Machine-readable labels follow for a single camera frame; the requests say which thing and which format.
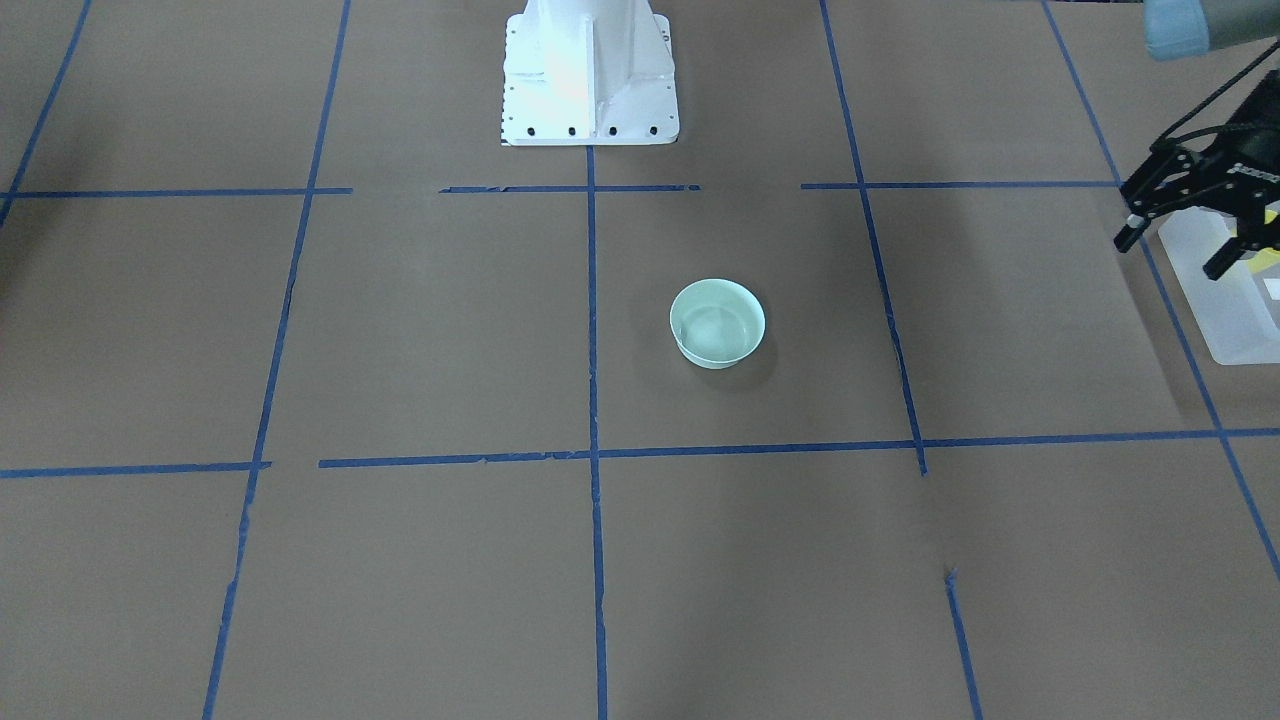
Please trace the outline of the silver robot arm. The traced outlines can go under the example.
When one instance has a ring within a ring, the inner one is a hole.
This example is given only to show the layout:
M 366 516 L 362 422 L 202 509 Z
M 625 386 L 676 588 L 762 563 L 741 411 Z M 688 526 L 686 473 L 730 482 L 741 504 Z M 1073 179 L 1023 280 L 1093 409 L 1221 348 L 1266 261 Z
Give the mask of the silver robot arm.
M 1147 1 L 1144 31 L 1147 50 L 1157 60 L 1199 56 L 1276 38 L 1277 3 Z M 1152 142 L 1156 169 L 1143 187 L 1149 197 L 1133 202 L 1147 220 L 1192 206 L 1234 217 L 1235 237 L 1203 265 L 1211 281 L 1247 252 L 1277 247 L 1277 229 L 1265 219 L 1267 205 L 1277 201 L 1277 70 L 1267 72 L 1224 123 L 1178 131 L 1275 54 L 1272 44 Z

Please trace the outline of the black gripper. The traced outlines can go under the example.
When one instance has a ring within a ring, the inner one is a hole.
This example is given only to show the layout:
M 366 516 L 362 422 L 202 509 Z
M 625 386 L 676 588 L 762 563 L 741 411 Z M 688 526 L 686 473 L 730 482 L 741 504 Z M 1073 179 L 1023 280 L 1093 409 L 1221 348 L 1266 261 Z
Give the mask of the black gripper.
M 1217 214 L 1230 217 L 1236 232 L 1203 264 L 1210 281 L 1220 281 L 1260 241 L 1277 241 L 1277 219 L 1266 222 L 1268 205 L 1277 201 L 1277 150 L 1219 150 L 1215 161 L 1222 188 L 1215 201 Z

